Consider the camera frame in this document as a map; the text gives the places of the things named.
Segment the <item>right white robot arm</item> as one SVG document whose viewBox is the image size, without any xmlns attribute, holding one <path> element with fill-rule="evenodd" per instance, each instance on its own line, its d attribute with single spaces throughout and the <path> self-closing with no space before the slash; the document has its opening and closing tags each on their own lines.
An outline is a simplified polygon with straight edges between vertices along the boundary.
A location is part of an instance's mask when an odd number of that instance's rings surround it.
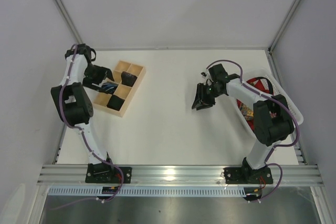
<svg viewBox="0 0 336 224">
<path fill-rule="evenodd" d="M 274 148 L 281 146 L 281 141 L 298 125 L 289 111 L 287 98 L 258 90 L 244 81 L 241 73 L 228 74 L 221 60 L 207 66 L 201 75 L 206 81 L 197 84 L 192 109 L 211 108 L 217 97 L 226 95 L 252 110 L 256 142 L 244 158 L 242 168 L 246 175 L 262 171 Z"/>
</svg>

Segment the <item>left aluminium frame post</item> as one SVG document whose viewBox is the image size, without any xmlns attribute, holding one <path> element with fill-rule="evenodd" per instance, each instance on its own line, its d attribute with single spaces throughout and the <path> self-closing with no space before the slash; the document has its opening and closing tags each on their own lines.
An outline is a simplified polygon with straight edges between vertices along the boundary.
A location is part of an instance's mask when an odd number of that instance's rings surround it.
<svg viewBox="0 0 336 224">
<path fill-rule="evenodd" d="M 64 2 L 62 0 L 52 0 L 56 8 L 58 9 L 63 21 L 65 22 L 69 32 L 71 33 L 73 39 L 75 40 L 76 43 L 78 44 L 83 44 L 83 39 L 79 34 L 79 31 L 70 17 L 68 10 L 66 6 L 64 5 Z"/>
</svg>

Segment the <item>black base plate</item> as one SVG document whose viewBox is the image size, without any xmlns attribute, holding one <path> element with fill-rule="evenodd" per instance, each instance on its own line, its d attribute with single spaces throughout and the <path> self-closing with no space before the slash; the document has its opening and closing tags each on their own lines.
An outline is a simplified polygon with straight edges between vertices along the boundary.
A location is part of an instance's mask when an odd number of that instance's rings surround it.
<svg viewBox="0 0 336 224">
<path fill-rule="evenodd" d="M 224 168 L 224 178 L 227 184 L 273 184 L 271 170 L 268 167 L 261 169 L 249 169 L 244 167 Z"/>
<path fill-rule="evenodd" d="M 123 173 L 123 183 L 129 184 L 132 177 L 131 167 L 120 167 Z M 86 172 L 85 183 L 88 184 L 118 184 L 121 182 L 121 173 L 110 166 L 102 164 L 89 164 Z"/>
</svg>

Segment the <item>aluminium frame post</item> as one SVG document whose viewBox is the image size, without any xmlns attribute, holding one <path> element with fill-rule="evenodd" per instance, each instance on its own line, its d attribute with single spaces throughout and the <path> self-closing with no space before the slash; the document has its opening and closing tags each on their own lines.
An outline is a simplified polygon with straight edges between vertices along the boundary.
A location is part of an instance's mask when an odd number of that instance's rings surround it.
<svg viewBox="0 0 336 224">
<path fill-rule="evenodd" d="M 83 44 L 83 39 L 79 34 L 79 31 L 70 17 L 68 10 L 66 6 L 64 5 L 64 2 L 62 0 L 52 0 L 56 8 L 58 9 L 63 21 L 65 22 L 69 32 L 71 33 L 73 39 L 75 40 L 76 43 L 78 44 Z"/>
<path fill-rule="evenodd" d="M 269 54 L 272 54 L 274 49 L 277 46 L 277 43 L 281 39 L 282 35 L 284 34 L 285 30 L 287 29 L 289 23 L 291 22 L 292 18 L 294 17 L 296 11 L 299 8 L 299 5 L 301 4 L 302 0 L 293 0 L 291 3 L 283 21 L 281 22 L 280 27 L 278 28 L 274 38 L 272 39 L 269 47 L 268 47 L 268 52 Z"/>
</svg>

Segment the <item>navy blue striped tie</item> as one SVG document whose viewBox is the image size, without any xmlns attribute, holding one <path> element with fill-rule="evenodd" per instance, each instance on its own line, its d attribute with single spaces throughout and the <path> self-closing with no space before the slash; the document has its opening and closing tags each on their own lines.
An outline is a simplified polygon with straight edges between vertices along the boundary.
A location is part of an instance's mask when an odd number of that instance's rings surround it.
<svg viewBox="0 0 336 224">
<path fill-rule="evenodd" d="M 105 82 L 102 84 L 100 91 L 105 94 L 114 94 L 119 85 L 113 82 Z"/>
</svg>

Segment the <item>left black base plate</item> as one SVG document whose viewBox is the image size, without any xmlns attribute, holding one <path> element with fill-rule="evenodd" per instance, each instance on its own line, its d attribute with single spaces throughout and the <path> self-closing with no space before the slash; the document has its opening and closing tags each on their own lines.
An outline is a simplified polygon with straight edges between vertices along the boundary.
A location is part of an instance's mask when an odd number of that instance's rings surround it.
<svg viewBox="0 0 336 224">
<path fill-rule="evenodd" d="M 132 177 L 131 167 L 120 167 L 123 173 L 123 183 L 129 184 Z M 118 184 L 121 182 L 121 173 L 110 166 L 102 164 L 89 164 L 86 172 L 85 183 L 88 184 Z"/>
</svg>

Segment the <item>rolled black tie lower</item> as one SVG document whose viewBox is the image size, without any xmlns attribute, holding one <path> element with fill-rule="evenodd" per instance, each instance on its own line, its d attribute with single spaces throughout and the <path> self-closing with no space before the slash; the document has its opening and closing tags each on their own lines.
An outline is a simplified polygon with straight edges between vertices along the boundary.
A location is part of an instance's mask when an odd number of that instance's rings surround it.
<svg viewBox="0 0 336 224">
<path fill-rule="evenodd" d="M 120 111 L 123 104 L 124 104 L 125 100 L 116 96 L 116 95 L 112 95 L 110 100 L 107 103 L 107 107 L 116 111 Z"/>
</svg>

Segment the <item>red tie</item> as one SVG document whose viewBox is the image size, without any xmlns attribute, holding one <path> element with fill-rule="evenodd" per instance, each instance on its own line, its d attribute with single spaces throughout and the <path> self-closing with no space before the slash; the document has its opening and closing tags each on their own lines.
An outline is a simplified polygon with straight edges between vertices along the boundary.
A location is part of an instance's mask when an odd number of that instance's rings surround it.
<svg viewBox="0 0 336 224">
<path fill-rule="evenodd" d="M 255 77 L 255 78 L 251 78 L 247 81 L 247 83 L 253 87 L 255 87 L 256 89 L 267 93 L 267 94 L 274 94 L 274 89 L 273 86 L 270 82 L 270 80 L 268 80 L 265 77 Z M 241 101 L 236 100 L 237 102 L 237 106 L 239 108 Z M 245 121 L 247 122 L 248 126 L 251 128 L 252 131 L 254 131 L 254 117 L 250 118 L 250 120 L 247 120 L 247 118 L 243 117 L 245 119 Z"/>
</svg>

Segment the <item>rolled black tie upper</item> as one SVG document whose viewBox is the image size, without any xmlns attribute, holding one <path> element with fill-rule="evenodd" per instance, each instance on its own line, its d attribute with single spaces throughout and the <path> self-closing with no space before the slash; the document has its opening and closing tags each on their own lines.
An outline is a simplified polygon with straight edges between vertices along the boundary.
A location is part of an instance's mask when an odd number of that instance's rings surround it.
<svg viewBox="0 0 336 224">
<path fill-rule="evenodd" d="M 121 72 L 121 84 L 128 86 L 128 87 L 133 87 L 137 80 L 137 76 L 128 73 L 126 71 Z"/>
</svg>

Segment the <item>rolled black tie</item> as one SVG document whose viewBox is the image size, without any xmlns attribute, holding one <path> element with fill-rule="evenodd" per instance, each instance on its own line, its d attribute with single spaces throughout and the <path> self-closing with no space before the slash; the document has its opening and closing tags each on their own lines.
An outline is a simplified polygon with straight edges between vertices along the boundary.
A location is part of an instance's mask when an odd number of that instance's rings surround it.
<svg viewBox="0 0 336 224">
<path fill-rule="evenodd" d="M 121 72 L 121 84 L 128 86 L 128 87 L 133 87 L 137 80 L 137 76 L 128 73 L 126 71 Z"/>
<path fill-rule="evenodd" d="M 124 104 L 125 100 L 116 96 L 116 95 L 112 95 L 110 100 L 107 103 L 107 107 L 116 111 L 120 111 L 123 104 Z"/>
</svg>

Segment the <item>aluminium mounting rail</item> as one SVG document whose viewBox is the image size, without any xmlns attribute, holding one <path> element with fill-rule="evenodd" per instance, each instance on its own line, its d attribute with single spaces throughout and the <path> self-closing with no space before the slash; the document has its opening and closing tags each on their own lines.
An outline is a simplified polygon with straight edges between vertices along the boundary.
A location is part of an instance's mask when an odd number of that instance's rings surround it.
<svg viewBox="0 0 336 224">
<path fill-rule="evenodd" d="M 139 186 L 216 186 L 225 184 L 226 166 L 220 165 L 130 165 L 124 179 L 129 185 Z M 323 180 L 316 165 L 271 166 L 271 175 L 281 186 L 321 187 Z M 37 179 L 39 185 L 83 185 L 86 165 L 43 165 Z"/>
</svg>

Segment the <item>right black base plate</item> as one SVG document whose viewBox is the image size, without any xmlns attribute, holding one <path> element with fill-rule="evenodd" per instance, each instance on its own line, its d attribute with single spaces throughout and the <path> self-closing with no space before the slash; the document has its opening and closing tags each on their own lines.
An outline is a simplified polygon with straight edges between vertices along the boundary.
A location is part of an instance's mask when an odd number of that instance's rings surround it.
<svg viewBox="0 0 336 224">
<path fill-rule="evenodd" d="M 271 170 L 268 167 L 261 169 L 249 169 L 244 167 L 224 168 L 224 178 L 227 184 L 273 184 Z"/>
</svg>

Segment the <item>right aluminium frame post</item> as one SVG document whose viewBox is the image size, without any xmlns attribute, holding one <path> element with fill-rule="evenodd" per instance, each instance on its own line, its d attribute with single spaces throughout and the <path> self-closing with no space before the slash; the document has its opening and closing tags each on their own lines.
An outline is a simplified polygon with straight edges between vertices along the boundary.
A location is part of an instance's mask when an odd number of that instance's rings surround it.
<svg viewBox="0 0 336 224">
<path fill-rule="evenodd" d="M 277 46 L 277 43 L 281 39 L 282 35 L 284 34 L 285 30 L 287 29 L 289 23 L 291 22 L 292 18 L 294 17 L 296 11 L 299 8 L 299 5 L 301 4 L 302 0 L 293 0 L 291 3 L 283 21 L 281 22 L 280 27 L 278 28 L 274 38 L 272 39 L 269 47 L 268 47 L 268 52 L 269 54 L 272 54 L 274 49 Z"/>
</svg>

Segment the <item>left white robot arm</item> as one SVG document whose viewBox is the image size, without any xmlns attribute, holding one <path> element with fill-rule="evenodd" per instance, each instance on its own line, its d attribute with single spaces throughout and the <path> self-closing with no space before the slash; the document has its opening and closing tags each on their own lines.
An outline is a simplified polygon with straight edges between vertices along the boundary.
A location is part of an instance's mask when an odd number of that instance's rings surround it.
<svg viewBox="0 0 336 224">
<path fill-rule="evenodd" d="M 93 126 L 94 109 L 85 91 L 99 91 L 105 79 L 113 79 L 110 69 L 93 64 L 96 56 L 90 46 L 74 44 L 65 53 L 66 70 L 61 83 L 50 91 L 60 119 L 76 132 L 86 148 L 90 176 L 113 172 L 113 162 Z"/>
</svg>

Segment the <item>white plastic basket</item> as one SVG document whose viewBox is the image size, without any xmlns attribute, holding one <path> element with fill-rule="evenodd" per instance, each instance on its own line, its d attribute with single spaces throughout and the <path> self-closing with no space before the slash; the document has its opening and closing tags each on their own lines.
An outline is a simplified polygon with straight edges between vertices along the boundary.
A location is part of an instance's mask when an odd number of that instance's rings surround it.
<svg viewBox="0 0 336 224">
<path fill-rule="evenodd" d="M 248 81 L 252 78 L 257 78 L 257 77 L 264 77 L 264 78 L 268 79 L 270 81 L 270 83 L 272 84 L 274 95 L 281 94 L 286 98 L 287 104 L 288 104 L 288 109 L 290 110 L 291 114 L 295 117 L 298 125 L 300 126 L 303 123 L 303 115 L 301 114 L 301 112 L 299 111 L 297 106 L 293 103 L 293 101 L 286 94 L 286 92 L 284 91 L 282 86 L 278 83 L 278 81 L 275 79 L 275 77 L 271 74 L 271 72 L 269 70 L 267 70 L 265 68 L 250 68 L 250 69 L 247 69 L 247 70 L 243 71 L 243 80 L 244 81 Z M 238 118 L 240 119 L 240 121 L 241 121 L 243 127 L 245 128 L 245 130 L 247 131 L 248 135 L 253 137 L 253 138 L 256 138 L 254 132 L 252 131 L 252 129 L 248 125 L 247 121 L 244 119 L 242 113 L 240 112 L 238 104 L 237 104 L 237 100 L 234 99 L 234 98 L 231 98 L 231 97 L 229 99 L 230 99 L 231 103 L 233 104 L 233 107 L 234 107 L 236 113 L 238 114 Z"/>
</svg>

